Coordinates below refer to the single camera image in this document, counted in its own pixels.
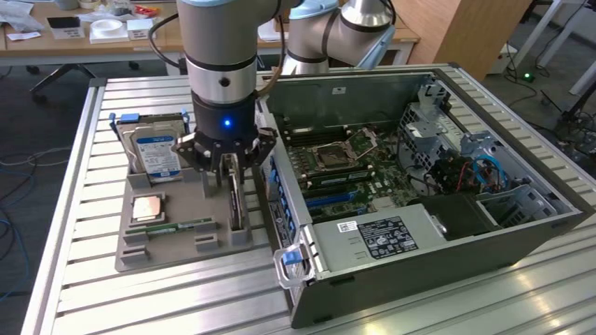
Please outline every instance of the office chair wheel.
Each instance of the office chair wheel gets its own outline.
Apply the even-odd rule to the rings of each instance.
[[[139,70],[139,68],[140,68],[140,65],[139,65],[139,63],[136,62],[136,61],[129,61],[128,62],[128,67],[131,68],[131,70]]]
[[[37,103],[40,105],[48,102],[48,97],[40,94],[31,95],[31,99],[33,100],[33,103]]]
[[[25,66],[27,72],[31,73],[32,75],[37,75],[39,74],[39,67],[37,66]]]

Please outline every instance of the wooden cabinet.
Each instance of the wooden cabinet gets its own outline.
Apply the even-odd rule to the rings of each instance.
[[[532,0],[393,0],[420,35],[408,64],[456,62],[484,79]]]

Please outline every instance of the circuit board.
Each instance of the circuit board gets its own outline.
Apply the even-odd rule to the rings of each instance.
[[[419,197],[397,165],[389,132],[347,133],[345,141],[288,148],[315,223],[403,207]]]

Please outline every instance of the barcode sticker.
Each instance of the barcode sticker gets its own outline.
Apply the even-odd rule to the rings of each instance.
[[[357,230],[357,222],[341,222],[337,224],[339,232],[351,232],[352,230]]]

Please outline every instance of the red cable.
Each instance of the red cable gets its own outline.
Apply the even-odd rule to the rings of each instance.
[[[465,167],[468,166],[469,162],[465,162],[464,166],[461,167],[461,172],[459,173],[459,181],[457,181],[457,189],[456,192],[459,192],[459,189],[461,188],[461,178],[464,177]]]

